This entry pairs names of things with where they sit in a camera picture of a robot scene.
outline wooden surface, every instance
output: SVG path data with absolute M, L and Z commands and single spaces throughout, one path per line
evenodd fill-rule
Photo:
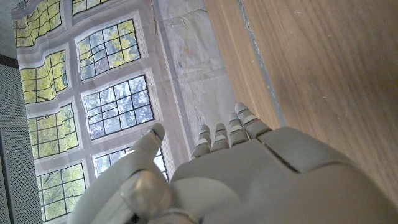
M 236 4 L 229 4 L 228 1 L 209 1 L 209 3 L 210 7 L 206 5 L 209 16 L 210 11 L 220 14 L 215 18 L 217 22 L 212 21 L 211 25 L 219 48 L 227 49 L 224 52 L 221 51 L 221 56 L 236 101 L 245 102 L 246 106 L 250 107 L 253 113 L 261 117 L 271 128 L 278 128 L 279 123 L 269 96 L 257 94 L 267 91 L 262 76 L 250 75 L 261 74 L 261 72 L 246 31 L 238 32 L 245 30 L 238 7 Z
M 205 3 L 237 100 L 278 127 L 236 1 Z M 243 5 L 286 125 L 347 155 L 398 205 L 398 1 Z

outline window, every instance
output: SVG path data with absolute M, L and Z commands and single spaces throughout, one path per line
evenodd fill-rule
M 141 57 L 132 19 L 86 37 L 78 51 L 82 80 Z
M 36 179 L 45 222 L 72 212 L 86 190 L 82 164 L 40 175 Z
M 33 158 L 43 158 L 79 145 L 72 104 L 58 113 L 27 120 Z
M 34 45 L 36 38 L 57 28 L 60 24 L 60 0 L 40 2 L 32 14 L 14 22 L 17 47 Z
M 83 12 L 106 1 L 107 0 L 72 0 L 73 15 L 77 14 L 78 12 Z
M 84 97 L 91 139 L 154 119 L 144 75 Z
M 52 100 L 56 92 L 68 87 L 65 50 L 48 55 L 39 68 L 20 70 L 25 103 Z
M 95 167 L 96 167 L 96 176 L 101 175 L 103 172 L 105 172 L 111 165 L 113 165 L 116 161 L 118 161 L 120 158 L 122 158 L 126 151 L 129 148 L 122 149 L 116 152 L 112 152 L 103 156 L 96 157 L 94 159 L 95 161 Z M 169 177 L 167 175 L 167 171 L 165 168 L 165 162 L 163 159 L 162 155 L 162 150 L 159 149 L 157 151 L 156 157 L 154 159 L 155 164 L 157 167 L 160 169 L 160 171 L 163 173 L 164 177 L 166 178 L 167 181 L 169 181 Z

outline gray perforated wall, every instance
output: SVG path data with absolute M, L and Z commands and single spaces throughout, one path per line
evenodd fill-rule
M 42 223 L 21 79 L 18 69 L 4 65 L 0 65 L 0 137 L 0 224 Z M 4 206 L 11 211 L 11 222 Z

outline white robotic hand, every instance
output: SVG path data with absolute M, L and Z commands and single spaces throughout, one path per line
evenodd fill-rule
M 344 155 L 295 129 L 272 131 L 242 103 L 235 111 L 229 137 L 218 124 L 213 145 L 200 128 L 169 184 L 152 162 L 164 137 L 155 124 L 68 223 L 398 223 L 397 208 Z
M 68 223 L 147 223 L 168 209 L 171 189 L 153 163 L 165 131 L 153 125 L 87 188 Z

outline robot finger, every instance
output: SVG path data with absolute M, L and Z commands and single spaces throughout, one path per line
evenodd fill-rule
M 165 131 L 163 126 L 156 123 L 130 147 L 128 152 L 133 150 L 142 150 L 147 153 L 150 158 L 154 159 L 157 151 L 162 145 L 164 135 Z
M 210 129 L 207 125 L 200 126 L 199 138 L 195 150 L 192 152 L 191 160 L 204 156 L 210 153 L 211 141 L 210 141 Z
M 242 123 L 236 113 L 231 113 L 229 115 L 229 127 L 231 128 L 231 147 L 249 140 L 246 131 L 244 130 Z
M 235 105 L 235 112 L 238 114 L 250 139 L 256 139 L 260 135 L 271 131 L 271 128 L 258 119 L 243 103 Z
M 226 133 L 226 128 L 225 125 L 221 123 L 217 124 L 215 139 L 211 151 L 214 152 L 220 149 L 229 149 L 228 135 Z

